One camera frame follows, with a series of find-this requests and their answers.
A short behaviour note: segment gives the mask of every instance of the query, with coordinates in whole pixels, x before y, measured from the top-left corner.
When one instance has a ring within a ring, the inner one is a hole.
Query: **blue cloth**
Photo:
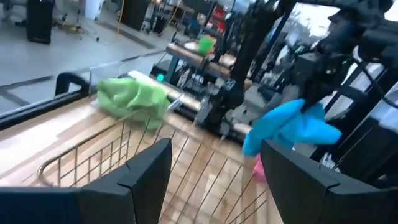
[[[294,143],[336,143],[341,132],[326,123],[322,104],[318,103],[301,113],[303,105],[303,99],[293,100],[266,113],[246,135],[243,154],[259,154],[264,139],[273,139],[289,150]]]

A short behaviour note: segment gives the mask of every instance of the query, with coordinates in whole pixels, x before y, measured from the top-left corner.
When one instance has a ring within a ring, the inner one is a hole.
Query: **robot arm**
[[[201,115],[204,122],[207,118],[217,118],[212,125],[219,125],[224,114],[241,105],[244,100],[244,81],[251,63],[256,56],[262,41],[272,29],[274,22],[293,8],[296,1],[269,0],[256,1],[246,14],[245,23],[248,32],[228,80],[217,95],[210,96],[211,108]],[[306,101],[303,110],[311,107],[327,95],[340,87],[345,79],[349,64],[346,63],[346,54],[353,51],[363,36],[368,34],[368,42],[375,42],[375,27],[381,27],[383,14],[392,5],[392,0],[382,0],[374,6],[373,0],[301,0],[298,2],[322,6],[334,6],[341,9],[342,19],[333,31],[319,42],[315,52],[300,55],[291,74],[291,84],[300,89],[299,98]],[[382,41],[381,48],[394,44],[396,41],[387,38]]]

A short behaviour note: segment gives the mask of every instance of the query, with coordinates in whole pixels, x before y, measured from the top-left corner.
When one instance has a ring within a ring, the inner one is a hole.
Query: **wire grid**
[[[266,188],[255,183],[251,167],[170,124],[176,117],[170,115],[156,130],[125,119],[100,131],[47,161],[39,170],[41,183],[81,187],[170,138],[172,171],[159,223],[263,223]]]

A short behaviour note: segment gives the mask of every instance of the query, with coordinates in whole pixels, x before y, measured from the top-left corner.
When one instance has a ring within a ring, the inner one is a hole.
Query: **green cloth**
[[[110,115],[142,121],[147,129],[162,125],[170,102],[162,87],[135,78],[109,78],[98,83],[99,106]]]

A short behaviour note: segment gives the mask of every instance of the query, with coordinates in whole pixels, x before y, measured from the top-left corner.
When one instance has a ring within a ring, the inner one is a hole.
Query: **pink object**
[[[264,169],[262,167],[262,162],[260,155],[256,156],[256,162],[254,163],[254,168],[253,168],[253,175],[256,181],[266,183],[266,175],[264,174]]]

